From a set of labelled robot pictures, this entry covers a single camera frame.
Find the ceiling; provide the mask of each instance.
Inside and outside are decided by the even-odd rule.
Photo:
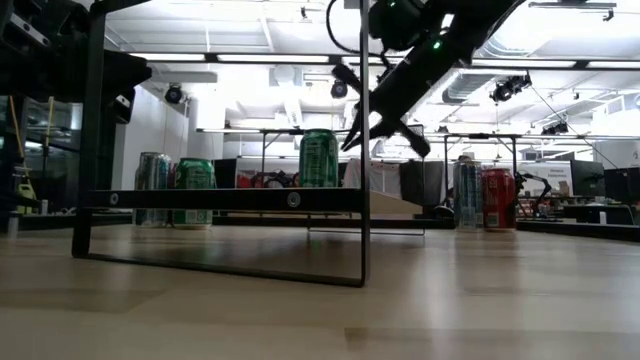
[[[617,0],[614,17],[604,21],[607,10],[558,10],[521,6],[476,57],[532,59],[638,59],[640,57],[640,1]],[[215,52],[339,54],[325,24],[326,0],[156,0],[110,14],[107,43],[127,52]],[[358,10],[334,7],[331,24],[336,37],[351,48],[358,47]],[[306,18],[301,14],[304,7]],[[370,39],[372,51],[380,51]],[[302,112],[343,114],[345,104],[357,96],[334,100],[329,95],[332,79],[305,81],[294,91],[270,85],[273,65],[154,64],[154,83],[159,92],[173,75],[217,74],[217,87],[228,104],[227,117],[273,119],[285,112],[287,97],[298,100]],[[302,74],[330,73],[328,66],[301,66]],[[371,68],[375,85],[379,68]],[[452,70],[445,77],[459,76]],[[640,92],[640,72],[531,71],[534,89],[495,106],[488,98],[500,72],[489,74],[461,104],[444,104],[440,93],[428,93],[411,111],[427,129],[440,125],[466,129],[512,127],[523,131],[544,125],[554,110],[569,114],[575,124],[588,123],[590,112],[619,94]],[[469,75],[459,79],[465,85]]]

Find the soda can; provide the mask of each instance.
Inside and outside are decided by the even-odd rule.
[[[333,131],[310,129],[300,142],[300,186],[338,187],[338,140]]]
[[[140,154],[140,164],[136,170],[136,190],[166,190],[169,185],[171,158],[157,152]],[[137,209],[133,213],[133,223],[144,227],[162,227],[167,224],[167,210]]]
[[[453,211],[456,228],[484,227],[482,166],[476,161],[458,161],[453,167]]]
[[[487,230],[516,228],[515,179],[508,169],[482,172],[484,182],[484,226]]]
[[[211,162],[205,159],[182,158],[176,168],[176,190],[208,190],[214,188]],[[213,221],[211,210],[174,210],[173,225],[182,229],[206,229]]]

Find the wooden floor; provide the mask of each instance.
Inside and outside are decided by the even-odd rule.
[[[640,358],[640,248],[534,233],[373,236],[350,289],[69,256],[0,238],[0,359]],[[105,254],[355,275],[358,236],[94,229]]]

